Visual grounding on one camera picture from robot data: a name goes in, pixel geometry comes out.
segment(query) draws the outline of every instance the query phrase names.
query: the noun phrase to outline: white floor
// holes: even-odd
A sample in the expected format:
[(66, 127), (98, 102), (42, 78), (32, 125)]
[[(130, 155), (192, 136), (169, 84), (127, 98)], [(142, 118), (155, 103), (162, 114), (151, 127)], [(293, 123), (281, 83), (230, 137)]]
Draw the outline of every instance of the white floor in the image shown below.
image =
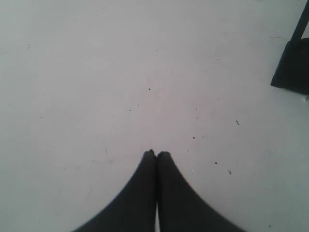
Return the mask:
[(150, 148), (247, 231), (309, 231), (309, 102), (269, 85), (305, 3), (0, 1), (0, 231), (72, 231)]

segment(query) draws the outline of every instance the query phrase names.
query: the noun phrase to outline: floor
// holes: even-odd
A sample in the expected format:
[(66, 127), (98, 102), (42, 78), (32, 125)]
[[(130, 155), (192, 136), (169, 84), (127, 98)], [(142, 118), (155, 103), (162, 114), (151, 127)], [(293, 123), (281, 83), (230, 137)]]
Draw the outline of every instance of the floor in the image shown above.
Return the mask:
[(245, 230), (307, 232), (309, 101), (269, 85), (305, 3), (2, 2), (0, 230), (72, 231), (152, 148)]

